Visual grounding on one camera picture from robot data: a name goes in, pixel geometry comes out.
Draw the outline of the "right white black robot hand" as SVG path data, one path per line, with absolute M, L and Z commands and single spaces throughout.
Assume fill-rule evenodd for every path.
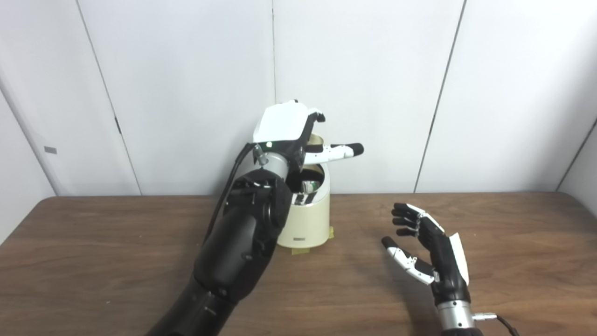
M 414 279 L 429 285 L 435 304 L 450 301 L 471 303 L 469 273 L 458 233 L 448 236 L 425 210 L 408 203 L 395 203 L 392 223 L 399 237 L 414 237 L 429 252 L 430 262 L 414 257 L 390 236 L 381 239 L 392 259 Z

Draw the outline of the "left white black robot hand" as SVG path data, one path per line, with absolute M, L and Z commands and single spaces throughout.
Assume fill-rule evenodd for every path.
M 288 162 L 290 169 L 351 159 L 364 153 L 361 143 L 309 144 L 314 125 L 324 123 L 324 113 L 307 108 L 298 100 L 267 108 L 252 134 L 252 142 L 265 153 L 276 153 Z

